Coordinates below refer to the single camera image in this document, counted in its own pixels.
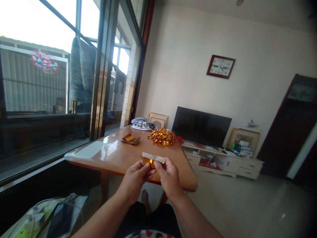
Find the corrugated metal wall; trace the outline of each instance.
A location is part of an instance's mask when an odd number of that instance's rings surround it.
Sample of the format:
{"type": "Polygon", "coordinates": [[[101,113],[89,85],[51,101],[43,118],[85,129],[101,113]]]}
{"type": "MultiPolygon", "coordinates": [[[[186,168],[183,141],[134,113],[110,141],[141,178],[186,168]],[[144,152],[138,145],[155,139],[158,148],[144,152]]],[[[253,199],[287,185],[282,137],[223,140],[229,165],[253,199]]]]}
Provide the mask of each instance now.
{"type": "Polygon", "coordinates": [[[1,49],[1,57],[8,112],[46,111],[52,113],[53,105],[62,103],[65,107],[65,62],[58,61],[58,73],[49,74],[34,66],[28,54],[1,49]]]}

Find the table leg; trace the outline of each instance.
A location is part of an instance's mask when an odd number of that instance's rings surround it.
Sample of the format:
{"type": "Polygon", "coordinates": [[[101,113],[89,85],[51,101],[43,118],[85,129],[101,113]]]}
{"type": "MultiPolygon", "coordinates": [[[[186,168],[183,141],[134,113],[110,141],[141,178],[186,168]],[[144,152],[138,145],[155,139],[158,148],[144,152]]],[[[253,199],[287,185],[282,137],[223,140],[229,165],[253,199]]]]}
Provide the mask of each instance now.
{"type": "Polygon", "coordinates": [[[109,194],[109,178],[108,173],[106,171],[101,171],[101,205],[103,205],[108,200],[108,194],[109,194]]]}
{"type": "Polygon", "coordinates": [[[158,206],[164,205],[164,204],[167,202],[167,200],[168,200],[168,198],[167,198],[167,196],[166,196],[165,191],[163,190],[162,195],[161,195],[161,199],[160,199],[160,201],[159,201],[158,206]]]}

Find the picture frame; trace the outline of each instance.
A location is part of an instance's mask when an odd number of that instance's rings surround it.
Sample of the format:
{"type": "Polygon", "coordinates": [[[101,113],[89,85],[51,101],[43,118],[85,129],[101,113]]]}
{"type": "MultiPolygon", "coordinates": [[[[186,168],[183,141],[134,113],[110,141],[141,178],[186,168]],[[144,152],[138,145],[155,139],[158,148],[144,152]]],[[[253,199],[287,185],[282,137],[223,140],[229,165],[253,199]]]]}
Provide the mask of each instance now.
{"type": "Polygon", "coordinates": [[[156,118],[156,117],[151,117],[150,121],[155,123],[159,128],[165,128],[166,120],[159,119],[159,118],[156,118]]]}
{"type": "Polygon", "coordinates": [[[158,125],[158,127],[160,127],[160,128],[165,128],[166,123],[167,123],[167,118],[168,118],[168,116],[166,116],[166,115],[151,112],[149,114],[148,120],[150,122],[156,123],[158,125]]]}
{"type": "Polygon", "coordinates": [[[239,128],[232,128],[230,138],[228,141],[228,148],[231,148],[233,144],[238,143],[240,140],[249,142],[252,145],[252,151],[255,153],[261,134],[254,131],[248,131],[239,128]]]}

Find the clock face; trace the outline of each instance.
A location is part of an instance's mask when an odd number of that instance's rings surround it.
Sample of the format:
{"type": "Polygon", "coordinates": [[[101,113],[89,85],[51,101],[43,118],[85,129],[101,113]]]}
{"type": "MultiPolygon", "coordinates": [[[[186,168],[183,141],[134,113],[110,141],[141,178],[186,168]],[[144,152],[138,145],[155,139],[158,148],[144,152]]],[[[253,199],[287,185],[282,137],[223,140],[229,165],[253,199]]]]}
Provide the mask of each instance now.
{"type": "Polygon", "coordinates": [[[214,60],[210,68],[210,73],[229,76],[233,63],[233,60],[225,60],[222,58],[214,57],[214,60]]]}

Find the person's left hand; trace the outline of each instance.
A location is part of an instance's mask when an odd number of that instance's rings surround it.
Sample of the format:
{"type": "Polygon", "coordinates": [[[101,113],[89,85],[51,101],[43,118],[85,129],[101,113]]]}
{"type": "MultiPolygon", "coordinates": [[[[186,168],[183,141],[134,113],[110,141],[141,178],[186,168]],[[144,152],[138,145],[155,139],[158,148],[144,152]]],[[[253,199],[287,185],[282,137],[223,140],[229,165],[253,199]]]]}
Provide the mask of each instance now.
{"type": "Polygon", "coordinates": [[[140,160],[129,167],[125,173],[117,193],[124,196],[131,205],[138,200],[143,184],[150,181],[156,173],[155,169],[150,170],[150,166],[150,163],[144,165],[144,162],[140,160]]]}

